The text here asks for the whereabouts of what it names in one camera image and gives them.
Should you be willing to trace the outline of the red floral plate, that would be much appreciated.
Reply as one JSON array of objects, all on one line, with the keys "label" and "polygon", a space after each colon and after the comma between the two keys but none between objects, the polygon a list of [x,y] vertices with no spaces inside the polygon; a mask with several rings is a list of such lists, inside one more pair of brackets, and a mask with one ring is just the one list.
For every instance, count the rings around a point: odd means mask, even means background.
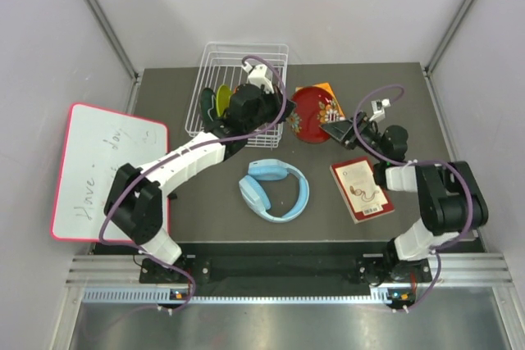
[{"label": "red floral plate", "polygon": [[305,143],[325,143],[331,137],[322,125],[345,118],[334,96],[319,86],[297,90],[292,101],[296,107],[287,121],[295,137]]}]

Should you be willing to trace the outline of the lime green plate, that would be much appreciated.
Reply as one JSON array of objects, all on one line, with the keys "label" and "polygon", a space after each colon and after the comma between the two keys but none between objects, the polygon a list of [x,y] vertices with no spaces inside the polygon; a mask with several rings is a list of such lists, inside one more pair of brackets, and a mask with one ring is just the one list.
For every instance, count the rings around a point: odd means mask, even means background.
[{"label": "lime green plate", "polygon": [[222,84],[216,91],[216,109],[219,117],[223,116],[229,107],[232,91],[229,85]]}]

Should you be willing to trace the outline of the dark teal plate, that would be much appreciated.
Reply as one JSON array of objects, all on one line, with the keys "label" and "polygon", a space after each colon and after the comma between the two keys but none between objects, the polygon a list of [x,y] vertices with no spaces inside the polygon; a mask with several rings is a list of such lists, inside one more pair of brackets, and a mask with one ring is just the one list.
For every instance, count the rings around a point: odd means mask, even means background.
[{"label": "dark teal plate", "polygon": [[204,88],[199,97],[200,114],[203,123],[214,122],[218,119],[216,109],[216,95],[210,88]]}]

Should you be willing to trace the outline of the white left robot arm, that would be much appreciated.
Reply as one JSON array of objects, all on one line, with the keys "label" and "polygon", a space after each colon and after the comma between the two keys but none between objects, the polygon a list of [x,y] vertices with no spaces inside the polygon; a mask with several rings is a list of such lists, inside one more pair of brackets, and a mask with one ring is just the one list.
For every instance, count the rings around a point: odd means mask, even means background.
[{"label": "white left robot arm", "polygon": [[180,280],[186,270],[181,247],[163,227],[163,207],[179,186],[210,166],[243,149],[260,132],[279,125],[294,110],[286,87],[245,83],[231,95],[223,114],[217,112],[217,94],[205,88],[199,95],[204,129],[187,144],[142,166],[118,168],[103,213],[134,247],[157,262],[166,280]]}]

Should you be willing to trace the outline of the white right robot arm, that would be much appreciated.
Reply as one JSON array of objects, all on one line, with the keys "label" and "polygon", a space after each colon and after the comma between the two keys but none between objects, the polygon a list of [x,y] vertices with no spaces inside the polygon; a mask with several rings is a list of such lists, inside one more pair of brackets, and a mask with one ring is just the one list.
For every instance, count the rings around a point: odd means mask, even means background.
[{"label": "white right robot arm", "polygon": [[389,241],[383,252],[382,268],[389,279],[403,280],[412,272],[413,261],[452,246],[487,223],[488,207],[467,162],[408,163],[408,131],[391,125],[380,132],[362,111],[320,128],[344,148],[361,148],[378,160],[372,168],[376,186],[418,195],[418,220]]}]

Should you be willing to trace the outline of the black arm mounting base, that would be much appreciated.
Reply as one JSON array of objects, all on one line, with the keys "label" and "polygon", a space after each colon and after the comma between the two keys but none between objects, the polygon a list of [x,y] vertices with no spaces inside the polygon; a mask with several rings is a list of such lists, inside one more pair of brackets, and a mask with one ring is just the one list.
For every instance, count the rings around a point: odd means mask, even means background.
[{"label": "black arm mounting base", "polygon": [[341,278],[351,284],[425,284],[428,260],[401,262],[383,242],[182,243],[173,265],[198,284],[229,278]]}]

